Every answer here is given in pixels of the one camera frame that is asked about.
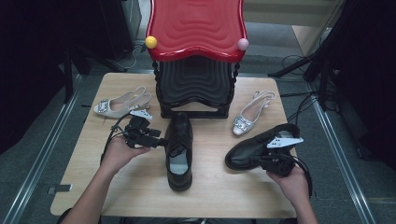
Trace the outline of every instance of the forearm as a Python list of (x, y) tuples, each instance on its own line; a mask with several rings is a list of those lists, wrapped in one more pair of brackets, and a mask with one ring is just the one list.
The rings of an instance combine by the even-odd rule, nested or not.
[(318, 223), (317, 217), (315, 216), (314, 210), (309, 201), (299, 202), (297, 205), (293, 205), (296, 214), (297, 221), (299, 224), (316, 224)]
[(99, 169), (62, 223), (97, 224), (113, 176)]

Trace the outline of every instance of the yellow ball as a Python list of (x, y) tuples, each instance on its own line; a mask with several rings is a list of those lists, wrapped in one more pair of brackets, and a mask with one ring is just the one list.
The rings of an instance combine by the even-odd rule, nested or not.
[(149, 35), (148, 37), (146, 37), (145, 43), (148, 49), (154, 49), (157, 46), (157, 39), (154, 36)]

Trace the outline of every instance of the human hand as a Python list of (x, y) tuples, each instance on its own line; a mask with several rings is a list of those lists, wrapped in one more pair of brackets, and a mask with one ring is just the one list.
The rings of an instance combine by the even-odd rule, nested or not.
[(295, 206), (303, 201), (309, 201), (308, 182), (303, 169), (294, 166), (288, 176), (280, 176), (266, 172), (282, 189), (283, 194)]
[(100, 169), (115, 175), (134, 157), (150, 151), (149, 147), (130, 148), (124, 136), (114, 137), (107, 146)]

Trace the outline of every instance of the black leather shoe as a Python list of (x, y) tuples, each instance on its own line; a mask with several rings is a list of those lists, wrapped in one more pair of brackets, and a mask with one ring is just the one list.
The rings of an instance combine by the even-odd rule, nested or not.
[[(225, 164), (232, 170), (251, 170), (259, 166), (253, 159), (268, 155), (267, 144), (275, 137), (300, 137), (300, 129), (290, 123), (280, 124), (264, 133), (246, 139), (234, 146), (225, 156)], [(290, 150), (295, 145), (287, 146)]]
[(175, 191), (189, 189), (192, 183), (192, 127), (185, 113), (175, 114), (166, 129), (166, 169), (169, 187)]

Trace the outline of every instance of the black plastic stool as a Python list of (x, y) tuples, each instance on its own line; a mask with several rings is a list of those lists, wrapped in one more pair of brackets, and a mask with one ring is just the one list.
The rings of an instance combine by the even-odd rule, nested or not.
[(210, 111), (182, 111), (190, 119), (227, 119), (233, 100), (237, 69), (232, 71), (230, 63), (220, 62), (204, 56), (153, 63), (156, 75), (156, 93), (163, 118), (172, 118), (174, 110), (192, 102), (215, 108)]

